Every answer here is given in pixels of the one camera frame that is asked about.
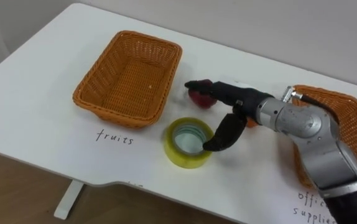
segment floor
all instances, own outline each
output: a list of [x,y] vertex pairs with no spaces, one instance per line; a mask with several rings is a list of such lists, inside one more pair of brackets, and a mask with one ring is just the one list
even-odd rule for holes
[[233,224],[124,185],[86,186],[65,221],[53,217],[70,180],[0,156],[0,224]]

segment yellow tape roll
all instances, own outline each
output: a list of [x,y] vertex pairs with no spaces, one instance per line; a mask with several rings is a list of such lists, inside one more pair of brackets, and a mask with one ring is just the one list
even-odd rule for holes
[[211,152],[203,151],[202,144],[213,135],[213,131],[203,121],[196,118],[180,118],[165,132],[165,153],[179,167],[200,167],[211,155]]

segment wicker basket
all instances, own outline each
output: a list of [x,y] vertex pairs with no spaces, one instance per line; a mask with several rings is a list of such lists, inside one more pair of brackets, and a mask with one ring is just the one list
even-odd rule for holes
[[76,105],[129,128],[162,114],[182,49],[133,31],[115,35],[73,94]]
[[[338,115],[340,122],[340,138],[345,142],[357,157],[357,99],[342,93],[328,91],[305,85],[297,85],[295,89],[299,93],[306,94],[329,106]],[[293,100],[295,105],[306,105],[299,100]],[[308,179],[296,145],[294,146],[295,166],[297,177],[304,186],[312,188],[313,185]]]

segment white table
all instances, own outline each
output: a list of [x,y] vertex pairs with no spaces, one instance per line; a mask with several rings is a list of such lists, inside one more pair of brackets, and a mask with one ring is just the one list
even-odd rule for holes
[[[161,119],[140,131],[105,123],[72,101],[75,87],[121,30],[183,48]],[[293,171],[292,143],[266,128],[245,130],[232,148],[195,170],[167,159],[161,136],[171,122],[192,116],[215,129],[230,110],[218,104],[202,111],[188,101],[184,82],[203,78],[237,80],[276,96],[303,83],[357,97],[356,85],[73,4],[0,64],[0,154],[74,180],[55,212],[60,218],[67,217],[83,183],[128,184],[243,223],[307,223],[308,212],[328,218],[326,208],[315,206],[320,198],[313,196],[312,207],[305,201]],[[101,130],[133,142],[96,141]]]

